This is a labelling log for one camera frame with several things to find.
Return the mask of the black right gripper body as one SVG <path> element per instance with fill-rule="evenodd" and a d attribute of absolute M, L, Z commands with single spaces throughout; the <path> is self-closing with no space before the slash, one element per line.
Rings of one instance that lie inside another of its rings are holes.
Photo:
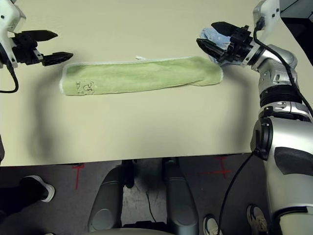
<path fill-rule="evenodd" d="M 238 34 L 230 37 L 230 43 L 223 55 L 223 61 L 220 64 L 241 65 L 246 56 L 252 49 L 249 26 L 238 27 Z"/>

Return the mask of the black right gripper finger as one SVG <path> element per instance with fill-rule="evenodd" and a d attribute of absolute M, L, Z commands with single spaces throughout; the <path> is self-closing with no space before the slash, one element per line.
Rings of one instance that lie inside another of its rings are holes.
<path fill-rule="evenodd" d="M 232 37 L 238 34 L 238 27 L 227 22 L 215 22 L 211 26 L 224 36 Z"/>
<path fill-rule="evenodd" d="M 214 59 L 217 60 L 217 62 L 223 61 L 223 55 L 225 52 L 224 49 L 220 48 L 214 42 L 208 39 L 197 38 L 196 42 L 203 52 L 205 52 L 209 56 L 212 56 Z"/>

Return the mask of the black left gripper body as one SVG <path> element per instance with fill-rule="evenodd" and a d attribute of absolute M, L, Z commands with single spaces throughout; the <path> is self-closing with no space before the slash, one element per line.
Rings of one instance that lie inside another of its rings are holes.
<path fill-rule="evenodd" d="M 22 31 L 12 38 L 15 46 L 12 50 L 18 63 L 33 65 L 43 61 L 44 56 L 37 50 L 38 42 L 42 41 L 43 31 Z"/>

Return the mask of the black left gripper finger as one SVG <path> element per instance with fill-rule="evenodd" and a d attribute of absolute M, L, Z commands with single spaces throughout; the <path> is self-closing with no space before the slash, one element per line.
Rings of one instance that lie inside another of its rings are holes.
<path fill-rule="evenodd" d="M 56 38 L 58 34 L 49 30 L 36 30 L 36 41 L 44 42 Z"/>
<path fill-rule="evenodd" d="M 69 60 L 73 56 L 73 53 L 69 52 L 55 52 L 51 55 L 47 55 L 43 57 L 42 65 L 43 66 L 51 66 L 63 63 Z"/>

